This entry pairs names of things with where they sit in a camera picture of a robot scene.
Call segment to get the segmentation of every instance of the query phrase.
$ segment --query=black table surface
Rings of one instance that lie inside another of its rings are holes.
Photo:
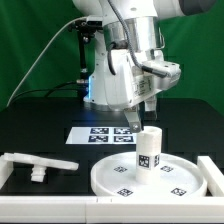
[[[162,152],[194,163],[210,156],[224,172],[224,117],[204,101],[159,99]],[[25,98],[0,112],[0,154],[26,153],[79,163],[74,171],[48,168],[43,183],[31,182],[32,165],[14,163],[0,195],[93,195],[90,171],[100,159],[134,151],[135,145],[66,145],[72,127],[127,127],[122,112],[89,110],[75,98]]]

